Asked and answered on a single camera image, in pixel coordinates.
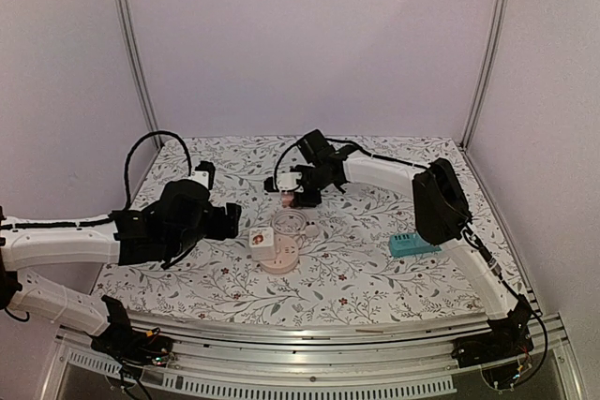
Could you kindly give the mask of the round pink socket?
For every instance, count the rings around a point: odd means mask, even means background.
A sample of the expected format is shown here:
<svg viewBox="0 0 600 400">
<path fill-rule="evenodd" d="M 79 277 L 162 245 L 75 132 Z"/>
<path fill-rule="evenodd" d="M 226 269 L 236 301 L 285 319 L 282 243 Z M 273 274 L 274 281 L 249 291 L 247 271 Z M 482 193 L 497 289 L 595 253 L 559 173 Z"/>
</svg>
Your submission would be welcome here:
<svg viewBox="0 0 600 400">
<path fill-rule="evenodd" d="M 279 234 L 275 237 L 275 244 L 276 257 L 260 261 L 260 267 L 269 274 L 289 273 L 299 262 L 299 246 L 292 237 Z"/>
</svg>

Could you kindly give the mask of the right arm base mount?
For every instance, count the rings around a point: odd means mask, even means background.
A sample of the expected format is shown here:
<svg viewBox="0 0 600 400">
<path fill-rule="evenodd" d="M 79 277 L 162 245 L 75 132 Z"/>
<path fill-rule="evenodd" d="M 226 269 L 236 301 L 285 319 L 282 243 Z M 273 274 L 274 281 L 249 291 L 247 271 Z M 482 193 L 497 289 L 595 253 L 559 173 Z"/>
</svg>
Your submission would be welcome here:
<svg viewBox="0 0 600 400">
<path fill-rule="evenodd" d="M 528 326 L 531 319 L 541 327 L 544 339 L 543 353 L 536 366 L 533 366 L 534 344 Z M 490 389 L 497 392 L 512 391 L 534 378 L 548 357 L 549 339 L 545 323 L 534 312 L 526 297 L 518 294 L 515 309 L 505 319 L 489 320 L 487 325 L 489 332 L 454 341 L 451 357 L 458 366 L 473 367 L 523 356 L 522 362 L 514 361 L 482 370 L 482 378 Z"/>
</svg>

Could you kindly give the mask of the white cube socket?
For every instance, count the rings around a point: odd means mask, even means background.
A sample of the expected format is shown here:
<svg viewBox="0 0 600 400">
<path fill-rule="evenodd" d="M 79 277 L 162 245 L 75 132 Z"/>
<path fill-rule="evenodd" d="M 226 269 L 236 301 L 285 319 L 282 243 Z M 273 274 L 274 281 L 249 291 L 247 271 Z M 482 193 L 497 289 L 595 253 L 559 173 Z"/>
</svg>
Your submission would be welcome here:
<svg viewBox="0 0 600 400">
<path fill-rule="evenodd" d="M 248 248 L 253 260 L 264 261 L 276 258 L 275 232 L 272 227 L 259 227 L 248 232 Z"/>
</svg>

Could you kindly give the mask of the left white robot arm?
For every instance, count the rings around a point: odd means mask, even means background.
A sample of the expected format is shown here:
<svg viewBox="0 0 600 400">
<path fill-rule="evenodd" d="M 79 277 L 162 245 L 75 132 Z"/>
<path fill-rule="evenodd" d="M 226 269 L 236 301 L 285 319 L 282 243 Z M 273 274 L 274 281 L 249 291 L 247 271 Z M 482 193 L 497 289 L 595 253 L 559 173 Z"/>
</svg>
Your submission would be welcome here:
<svg viewBox="0 0 600 400">
<path fill-rule="evenodd" d="M 128 313 L 120 301 L 111 297 L 98 301 L 39 276 L 33 267 L 157 262 L 168 269 L 203 239 L 235 238 L 241 213 L 236 203 L 213 205 L 209 189 L 187 178 L 167 183 L 159 199 L 141 210 L 116 210 L 63 222 L 21 222 L 6 217 L 1 227 L 1 306 L 101 335 L 118 356 L 132 356 L 140 339 L 130 330 Z"/>
</svg>

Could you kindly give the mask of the teal power strip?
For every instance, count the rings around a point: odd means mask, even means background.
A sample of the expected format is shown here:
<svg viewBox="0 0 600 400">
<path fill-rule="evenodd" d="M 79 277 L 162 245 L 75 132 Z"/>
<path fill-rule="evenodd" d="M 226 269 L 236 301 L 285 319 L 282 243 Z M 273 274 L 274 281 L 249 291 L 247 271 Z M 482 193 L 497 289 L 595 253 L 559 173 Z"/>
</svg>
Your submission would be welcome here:
<svg viewBox="0 0 600 400">
<path fill-rule="evenodd" d="M 418 233 L 400 233 L 392 235 L 388 241 L 390 255 L 394 258 L 406 258 L 430 253 L 438 253 L 438 246 L 429 244 Z"/>
</svg>

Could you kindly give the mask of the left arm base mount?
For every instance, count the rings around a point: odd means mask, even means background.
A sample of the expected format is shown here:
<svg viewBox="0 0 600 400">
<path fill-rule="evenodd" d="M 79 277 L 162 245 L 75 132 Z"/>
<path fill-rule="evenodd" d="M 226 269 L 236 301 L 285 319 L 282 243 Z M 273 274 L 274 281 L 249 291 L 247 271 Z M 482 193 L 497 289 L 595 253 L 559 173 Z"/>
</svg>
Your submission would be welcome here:
<svg viewBox="0 0 600 400">
<path fill-rule="evenodd" d="M 120 365 L 120 388 L 129 399 L 138 399 L 130 390 L 133 386 L 141 390 L 145 399 L 151 399 L 142 383 L 143 369 L 166 366 L 173 358 L 173 340 L 163 335 L 159 327 L 146 332 L 134 330 L 120 301 L 107 295 L 101 301 L 108 310 L 108 327 L 99 335 L 91 335 L 92 350 L 105 353 Z"/>
</svg>

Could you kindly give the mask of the aluminium front rail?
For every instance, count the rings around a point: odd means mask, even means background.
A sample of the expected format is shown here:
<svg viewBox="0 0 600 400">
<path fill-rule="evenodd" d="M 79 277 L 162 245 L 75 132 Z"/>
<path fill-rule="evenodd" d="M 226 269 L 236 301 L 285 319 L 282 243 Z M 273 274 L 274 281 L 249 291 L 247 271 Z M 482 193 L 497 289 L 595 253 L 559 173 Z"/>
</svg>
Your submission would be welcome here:
<svg viewBox="0 0 600 400">
<path fill-rule="evenodd" d="M 532 359 L 520 388 L 485 380 L 509 361 L 462 367 L 459 338 L 487 331 L 481 316 L 382 325 L 293 329 L 136 315 L 174 342 L 164 368 L 145 368 L 139 398 L 206 399 L 582 399 L 585 390 L 558 315 L 530 326 Z"/>
</svg>

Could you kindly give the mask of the left aluminium frame post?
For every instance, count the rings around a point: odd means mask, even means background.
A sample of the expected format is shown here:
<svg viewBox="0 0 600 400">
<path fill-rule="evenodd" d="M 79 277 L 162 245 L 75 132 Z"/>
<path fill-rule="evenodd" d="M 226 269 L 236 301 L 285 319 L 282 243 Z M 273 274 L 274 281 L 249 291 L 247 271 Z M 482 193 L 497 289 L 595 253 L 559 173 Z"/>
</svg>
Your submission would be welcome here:
<svg viewBox="0 0 600 400">
<path fill-rule="evenodd" d="M 158 119 L 143 70 L 129 0 L 114 0 L 114 3 L 142 118 L 148 131 L 158 131 Z"/>
</svg>

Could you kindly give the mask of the right aluminium frame post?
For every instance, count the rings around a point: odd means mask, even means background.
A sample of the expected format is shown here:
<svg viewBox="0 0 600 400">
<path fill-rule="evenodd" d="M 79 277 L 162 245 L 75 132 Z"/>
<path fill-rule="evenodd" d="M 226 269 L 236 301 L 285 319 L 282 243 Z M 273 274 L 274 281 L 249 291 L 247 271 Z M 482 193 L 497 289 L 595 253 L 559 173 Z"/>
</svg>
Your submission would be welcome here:
<svg viewBox="0 0 600 400">
<path fill-rule="evenodd" d="M 459 142 L 459 147 L 464 153 L 468 153 L 473 144 L 477 126 L 484 108 L 489 83 L 491 81 L 496 56 L 501 42 L 508 2 L 509 0 L 494 0 L 493 2 L 491 21 L 488 28 L 482 64 L 478 72 L 466 124 Z"/>
</svg>

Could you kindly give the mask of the small pink plug adapter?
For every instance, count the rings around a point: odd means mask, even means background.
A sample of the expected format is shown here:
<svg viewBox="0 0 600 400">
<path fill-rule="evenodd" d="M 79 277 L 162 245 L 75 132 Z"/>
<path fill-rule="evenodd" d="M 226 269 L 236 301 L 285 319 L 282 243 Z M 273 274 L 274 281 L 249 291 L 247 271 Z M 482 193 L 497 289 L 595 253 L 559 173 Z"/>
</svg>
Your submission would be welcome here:
<svg viewBox="0 0 600 400">
<path fill-rule="evenodd" d="M 280 195 L 281 206 L 283 208 L 295 208 L 295 193 L 294 192 L 283 192 Z"/>
</svg>

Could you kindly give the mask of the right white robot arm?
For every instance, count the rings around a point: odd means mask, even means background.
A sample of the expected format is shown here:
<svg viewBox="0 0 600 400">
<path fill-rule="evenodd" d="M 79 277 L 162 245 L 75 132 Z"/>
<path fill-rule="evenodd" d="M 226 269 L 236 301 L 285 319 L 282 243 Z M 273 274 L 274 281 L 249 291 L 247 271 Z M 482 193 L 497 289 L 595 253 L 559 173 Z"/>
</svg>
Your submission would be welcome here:
<svg viewBox="0 0 600 400">
<path fill-rule="evenodd" d="M 372 185 L 410 198 L 417 234 L 448 254 L 482 302 L 495 330 L 486 336 L 485 351 L 503 359 L 519 346 L 532 308 L 504 279 L 501 264 L 475 233 L 473 214 L 449 160 L 424 164 L 380 156 L 354 141 L 328 139 L 318 129 L 293 146 L 306 163 L 291 168 L 292 184 L 286 189 L 299 189 L 300 198 L 308 197 L 294 204 L 318 203 L 325 188 L 342 190 L 346 184 Z"/>
</svg>

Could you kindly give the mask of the floral table mat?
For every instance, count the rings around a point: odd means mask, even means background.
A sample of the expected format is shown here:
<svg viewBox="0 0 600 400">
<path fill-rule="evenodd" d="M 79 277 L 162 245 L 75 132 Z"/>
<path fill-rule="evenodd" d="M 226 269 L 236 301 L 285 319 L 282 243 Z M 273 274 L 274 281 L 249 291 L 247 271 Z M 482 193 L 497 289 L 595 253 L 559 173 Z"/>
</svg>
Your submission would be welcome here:
<svg viewBox="0 0 600 400">
<path fill-rule="evenodd" d="M 169 270 L 155 263 L 107 265 L 94 292 L 125 307 L 182 319 L 312 328 L 399 323 L 480 315 L 483 306 L 456 264 L 442 254 L 392 257 L 389 238 L 414 229 L 413 204 L 368 185 L 328 189 L 307 211 L 317 235 L 298 238 L 298 265 L 284 275 L 266 273 L 248 251 L 248 231 L 266 226 L 279 208 L 264 180 L 273 169 L 302 162 L 292 139 L 194 138 L 169 141 L 134 201 L 142 208 L 183 175 L 186 160 L 217 169 L 214 204 L 241 206 L 240 232 L 223 242 L 204 240 Z"/>
</svg>

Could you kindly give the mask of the aluminium frame post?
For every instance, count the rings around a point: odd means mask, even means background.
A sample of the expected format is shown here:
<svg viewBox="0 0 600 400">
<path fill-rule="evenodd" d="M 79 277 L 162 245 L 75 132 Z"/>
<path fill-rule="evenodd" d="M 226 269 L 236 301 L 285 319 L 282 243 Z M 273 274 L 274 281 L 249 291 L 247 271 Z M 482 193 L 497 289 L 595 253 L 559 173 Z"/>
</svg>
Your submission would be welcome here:
<svg viewBox="0 0 600 400">
<path fill-rule="evenodd" d="M 143 70 L 129 0 L 114 0 L 114 3 L 142 118 L 148 131 L 158 131 L 158 119 Z"/>
<path fill-rule="evenodd" d="M 508 2 L 509 0 L 494 0 L 493 2 L 491 21 L 488 28 L 482 64 L 478 72 L 466 124 L 459 142 L 459 147 L 464 153 L 468 153 L 473 144 L 477 126 L 484 108 L 489 83 L 491 81 L 496 56 L 501 42 Z"/>
</svg>

